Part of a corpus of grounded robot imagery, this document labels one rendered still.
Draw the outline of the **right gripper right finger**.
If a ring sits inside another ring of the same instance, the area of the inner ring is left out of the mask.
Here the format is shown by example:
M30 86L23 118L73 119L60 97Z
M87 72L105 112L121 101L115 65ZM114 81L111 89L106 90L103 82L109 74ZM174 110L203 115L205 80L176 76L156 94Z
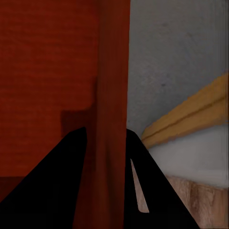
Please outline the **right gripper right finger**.
M149 209L138 210L135 170ZM126 129L123 229L200 229L137 134Z

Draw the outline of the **storage box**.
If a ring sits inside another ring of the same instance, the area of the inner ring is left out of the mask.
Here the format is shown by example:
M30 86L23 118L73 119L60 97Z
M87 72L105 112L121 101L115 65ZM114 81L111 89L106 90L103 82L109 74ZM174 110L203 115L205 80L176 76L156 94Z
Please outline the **storage box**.
M0 203L70 132L72 229L123 229L130 0L0 0Z

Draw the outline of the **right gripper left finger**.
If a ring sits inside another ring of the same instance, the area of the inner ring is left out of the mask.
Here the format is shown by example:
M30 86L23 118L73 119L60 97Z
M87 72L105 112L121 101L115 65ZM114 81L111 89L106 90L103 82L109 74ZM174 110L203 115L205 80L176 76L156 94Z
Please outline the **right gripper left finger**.
M86 148L86 127L68 133L0 203L0 229L72 229Z

